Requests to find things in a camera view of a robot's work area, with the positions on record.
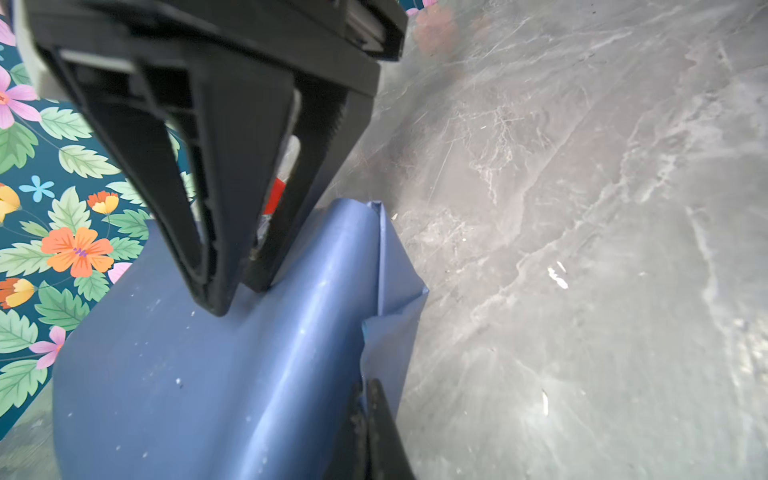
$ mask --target green leaf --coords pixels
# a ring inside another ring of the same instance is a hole
[[[11,167],[24,167],[27,157],[35,158],[38,138],[24,125],[14,122],[13,125],[0,130],[0,174],[11,170]]]
[[[30,233],[31,235],[35,235],[36,237],[47,237],[48,231],[40,225],[39,223],[35,222],[25,222],[23,220],[20,220],[19,223],[22,225],[22,230],[24,230],[27,233]]]
[[[107,184],[107,188],[111,188],[112,190],[118,192],[120,194],[120,198],[123,200],[127,200],[132,204],[137,204],[140,207],[147,206],[147,204],[144,202],[144,199],[139,196],[134,186],[129,184],[127,181],[112,182],[111,184]]]
[[[109,257],[115,260],[131,260],[139,256],[139,253],[144,249],[144,246],[138,242],[138,240],[131,240],[130,238],[115,237],[109,240],[112,244],[112,253],[109,253]]]
[[[171,132],[168,132],[168,137],[170,138],[170,145],[174,149],[174,157],[176,157],[176,160],[179,160],[179,150],[181,149],[181,145],[179,145],[179,141],[176,140],[176,136],[173,135]]]
[[[61,140],[68,138],[76,141],[80,138],[91,138],[91,125],[86,123],[82,114],[70,108],[59,110],[58,107],[48,107],[40,112],[40,125],[53,138]]]
[[[142,209],[123,210],[122,214],[107,215],[101,221],[120,227],[118,230],[120,233],[127,233],[139,240],[146,240],[149,238],[149,229],[145,221],[147,218],[149,218],[149,214]]]
[[[17,360],[0,369],[0,415],[11,406],[24,405],[27,396],[38,391],[38,384],[45,383],[48,369],[38,370],[37,366],[37,360]]]
[[[49,224],[52,230],[67,227],[72,233],[77,233],[80,227],[91,227],[91,212],[85,201],[80,201],[74,187],[65,190],[61,200],[53,200],[51,208],[53,211],[48,212],[48,216],[53,220]]]
[[[23,63],[16,65],[14,68],[8,71],[11,74],[11,78],[17,85],[32,85],[32,80],[29,79],[27,68]]]
[[[67,289],[59,292],[45,281],[40,284],[38,298],[40,303],[35,305],[35,310],[42,315],[38,320],[48,325],[58,325],[67,331],[74,330],[91,312],[91,308],[83,303],[80,296],[72,295]]]
[[[0,310],[0,353],[23,350],[38,339],[38,326],[29,324],[26,316],[19,317],[16,310]]]
[[[187,192],[187,200],[192,201],[197,192],[194,189],[194,181],[192,175],[187,172],[181,172],[181,181],[184,183],[184,190]]]
[[[91,276],[80,276],[74,279],[74,285],[86,300],[99,301],[109,291],[107,276],[97,270],[94,270]]]
[[[42,245],[40,240],[33,240],[30,243],[13,243],[12,248],[0,250],[0,272],[5,272],[6,276],[45,272],[51,268],[47,262],[53,255],[42,253]]]
[[[83,178],[102,178],[102,175],[117,175],[120,169],[108,163],[108,158],[96,151],[85,150],[82,145],[67,145],[58,151],[58,162],[70,174],[75,172]]]

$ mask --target gray marble countertop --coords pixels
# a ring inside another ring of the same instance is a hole
[[[766,5],[412,18],[326,198],[383,200],[431,288],[398,417],[421,480],[768,478]],[[55,478],[44,402],[0,477]]]

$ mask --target floral fabric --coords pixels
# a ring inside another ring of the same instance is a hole
[[[82,115],[38,97],[5,22],[0,42],[2,439],[68,334],[138,257],[150,214]],[[168,135],[191,202],[183,142]]]

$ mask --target pink flower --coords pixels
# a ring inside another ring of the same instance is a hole
[[[0,20],[0,42],[12,47],[16,46],[16,35],[13,35],[11,27],[2,20]]]
[[[60,326],[52,327],[51,333],[49,333],[49,335],[51,336],[53,343],[37,342],[32,343],[29,346],[29,349],[32,352],[47,353],[46,356],[38,360],[38,370],[45,370],[49,366],[53,365],[53,362],[56,361],[56,357],[58,356],[59,351],[61,350],[62,346],[64,346],[65,338],[67,338],[67,333]]]
[[[8,90],[11,75],[0,67],[0,128],[6,129],[13,125],[13,111],[19,117],[30,121],[40,121],[40,112],[19,100],[37,100],[38,94],[29,85],[16,85]]]
[[[117,283],[121,276],[123,276],[123,273],[128,270],[128,267],[133,265],[131,262],[117,262],[113,267],[112,270],[109,270],[107,272],[107,276],[109,276],[109,280],[112,280],[112,283]]]

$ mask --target white speck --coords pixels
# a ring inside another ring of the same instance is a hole
[[[556,274],[556,272],[554,271],[554,268],[552,268],[551,266],[548,266],[548,267],[547,267],[547,271],[549,272],[549,278],[551,278],[551,279],[553,279],[555,282],[557,282],[557,283],[558,283],[558,285],[560,286],[560,288],[564,288],[564,289],[567,289],[567,288],[568,288],[568,283],[567,283],[565,280],[563,280],[562,278],[560,278],[560,277],[559,277],[559,276]]]

